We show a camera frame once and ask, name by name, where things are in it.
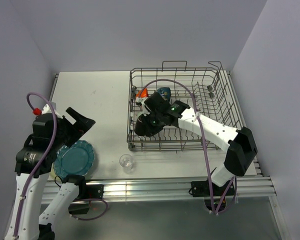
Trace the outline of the clear plastic glass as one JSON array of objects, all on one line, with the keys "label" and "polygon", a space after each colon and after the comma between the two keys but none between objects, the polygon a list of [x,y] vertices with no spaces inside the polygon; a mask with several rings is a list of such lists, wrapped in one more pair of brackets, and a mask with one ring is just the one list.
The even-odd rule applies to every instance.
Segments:
[{"label": "clear plastic glass", "polygon": [[135,167],[134,157],[130,154],[124,154],[119,158],[119,164],[125,173],[131,173]]}]

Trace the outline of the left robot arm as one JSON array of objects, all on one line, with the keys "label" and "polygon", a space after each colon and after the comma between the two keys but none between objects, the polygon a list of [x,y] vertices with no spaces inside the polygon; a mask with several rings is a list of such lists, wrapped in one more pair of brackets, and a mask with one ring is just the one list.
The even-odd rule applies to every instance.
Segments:
[{"label": "left robot arm", "polygon": [[57,221],[74,199],[81,200],[88,193],[84,176],[67,175],[52,202],[44,212],[40,211],[57,152],[71,147],[96,123],[71,107],[66,112],[74,123],[45,105],[32,123],[32,134],[16,155],[16,196],[7,240],[53,240]]}]

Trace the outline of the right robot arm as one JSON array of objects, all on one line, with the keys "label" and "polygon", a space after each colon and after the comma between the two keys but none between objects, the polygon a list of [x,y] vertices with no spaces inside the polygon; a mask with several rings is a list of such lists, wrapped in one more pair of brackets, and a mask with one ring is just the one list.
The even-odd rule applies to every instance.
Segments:
[{"label": "right robot arm", "polygon": [[232,178],[243,177],[258,153],[253,132],[245,126],[238,129],[219,123],[182,101],[169,103],[158,92],[138,96],[136,103],[141,107],[134,127],[136,135],[152,137],[164,127],[174,126],[200,136],[225,152],[224,162],[212,171],[206,183],[212,195],[219,194]]}]

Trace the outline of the orange plastic bowl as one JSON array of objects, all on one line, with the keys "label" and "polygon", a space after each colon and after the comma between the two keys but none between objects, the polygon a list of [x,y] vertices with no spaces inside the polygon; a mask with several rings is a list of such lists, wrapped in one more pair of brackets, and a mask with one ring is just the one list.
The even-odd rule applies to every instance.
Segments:
[{"label": "orange plastic bowl", "polygon": [[144,88],[144,89],[141,89],[137,92],[136,98],[148,98],[149,97],[149,93],[148,93],[148,89],[147,88]]}]

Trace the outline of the blue floral ceramic bowl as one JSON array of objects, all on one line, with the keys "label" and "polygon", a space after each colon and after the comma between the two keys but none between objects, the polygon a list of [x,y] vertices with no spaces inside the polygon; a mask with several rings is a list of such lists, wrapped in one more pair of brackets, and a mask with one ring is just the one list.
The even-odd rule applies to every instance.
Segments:
[{"label": "blue floral ceramic bowl", "polygon": [[171,100],[171,89],[169,87],[160,87],[157,89],[157,92],[165,101],[169,102]]}]

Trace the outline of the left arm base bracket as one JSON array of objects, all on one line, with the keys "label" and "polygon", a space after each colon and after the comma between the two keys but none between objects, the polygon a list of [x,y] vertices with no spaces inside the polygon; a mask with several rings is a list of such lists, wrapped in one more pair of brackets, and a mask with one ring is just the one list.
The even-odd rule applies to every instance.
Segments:
[{"label": "left arm base bracket", "polygon": [[85,198],[87,199],[103,199],[104,185],[103,184],[87,184]]}]

